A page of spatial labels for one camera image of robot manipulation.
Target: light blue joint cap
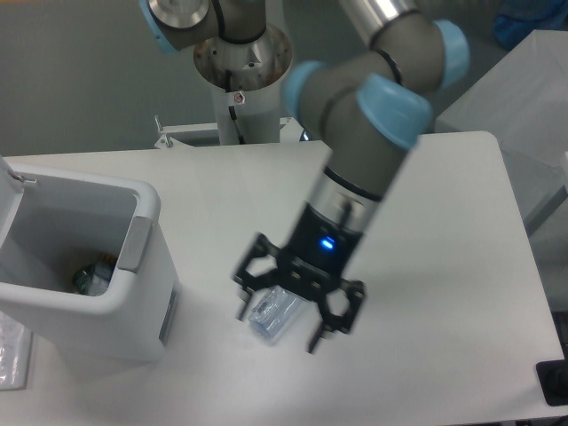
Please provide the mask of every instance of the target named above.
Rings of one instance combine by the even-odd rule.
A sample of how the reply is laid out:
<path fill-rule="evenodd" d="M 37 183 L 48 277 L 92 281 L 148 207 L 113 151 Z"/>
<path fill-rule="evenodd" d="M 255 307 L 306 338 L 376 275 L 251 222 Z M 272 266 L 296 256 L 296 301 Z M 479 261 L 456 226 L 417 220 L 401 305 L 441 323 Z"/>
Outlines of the light blue joint cap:
<path fill-rule="evenodd" d="M 430 103 L 379 75 L 370 75 L 357 89 L 365 117 L 394 145 L 410 151 L 432 119 Z"/>
<path fill-rule="evenodd" d="M 313 72 L 325 66 L 325 63 L 316 60 L 302 62 L 290 72 L 288 79 L 284 83 L 284 105 L 299 122 L 301 122 L 299 118 L 300 97 L 302 96 L 305 82 Z"/>
<path fill-rule="evenodd" d="M 440 88 L 444 89 L 460 80 L 468 72 L 469 45 L 460 28 L 449 20 L 437 20 L 434 23 L 440 28 L 446 50 L 444 78 L 440 84 Z"/>
<path fill-rule="evenodd" d="M 177 51 L 176 48 L 170 44 L 168 39 L 160 30 L 160 27 L 158 27 L 158 24 L 156 24 L 154 17 L 150 12 L 147 0 L 138 0 L 138 6 L 140 6 L 140 10 L 142 11 L 144 18 L 146 18 L 146 23 L 152 30 L 152 34 L 154 34 L 154 38 L 156 39 L 156 42 L 158 43 L 158 46 L 160 46 L 162 52 L 163 53 L 176 52 Z"/>

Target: bin lid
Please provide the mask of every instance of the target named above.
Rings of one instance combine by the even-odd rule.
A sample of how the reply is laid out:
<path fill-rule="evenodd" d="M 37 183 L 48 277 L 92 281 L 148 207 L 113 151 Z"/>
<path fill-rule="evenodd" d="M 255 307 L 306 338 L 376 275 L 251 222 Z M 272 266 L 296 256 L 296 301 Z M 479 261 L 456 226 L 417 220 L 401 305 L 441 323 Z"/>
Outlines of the bin lid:
<path fill-rule="evenodd" d="M 23 195 L 24 184 L 0 155 L 0 247 L 10 231 Z"/>

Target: black object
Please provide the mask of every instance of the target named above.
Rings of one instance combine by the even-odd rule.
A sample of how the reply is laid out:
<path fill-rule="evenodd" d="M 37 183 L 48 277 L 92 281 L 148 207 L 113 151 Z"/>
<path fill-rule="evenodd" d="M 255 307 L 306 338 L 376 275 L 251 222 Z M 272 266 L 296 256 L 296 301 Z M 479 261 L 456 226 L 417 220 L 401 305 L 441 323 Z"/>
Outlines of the black object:
<path fill-rule="evenodd" d="M 550 406 L 568 405 L 568 360 L 542 361 L 536 365 L 544 399 Z"/>
<path fill-rule="evenodd" d="M 343 216 L 347 218 L 351 206 L 344 206 L 343 211 Z M 309 353 L 313 353 L 325 333 L 336 330 L 350 333 L 366 293 L 363 282 L 341 277 L 361 238 L 360 233 L 346 230 L 345 222 L 342 219 L 339 225 L 335 225 L 307 205 L 284 248 L 278 248 L 259 233 L 233 277 L 243 290 L 244 305 L 237 318 L 244 318 L 255 291 L 280 286 L 318 305 L 321 323 L 308 344 Z M 321 246 L 321 242 L 327 239 L 333 242 L 328 251 Z M 276 260 L 275 268 L 258 276 L 247 271 L 253 260 L 268 256 Z M 338 289 L 345 293 L 349 302 L 341 315 L 333 314 L 327 303 L 327 295 Z"/>

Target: white table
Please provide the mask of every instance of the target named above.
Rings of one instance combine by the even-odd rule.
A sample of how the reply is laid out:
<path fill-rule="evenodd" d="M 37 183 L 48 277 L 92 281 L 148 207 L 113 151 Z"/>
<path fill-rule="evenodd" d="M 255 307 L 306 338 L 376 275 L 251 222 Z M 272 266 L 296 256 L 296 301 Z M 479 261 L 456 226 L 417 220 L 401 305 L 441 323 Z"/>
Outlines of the white table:
<path fill-rule="evenodd" d="M 305 346 L 315 306 L 276 347 L 234 317 L 230 280 L 256 231 L 282 243 L 328 154 L 319 143 L 25 157 L 150 182 L 184 285 L 154 365 L 37 338 L 26 425 L 442 425 L 568 414 L 534 365 L 562 352 L 496 141 L 423 137 L 346 276 L 366 282 L 350 336 Z"/>

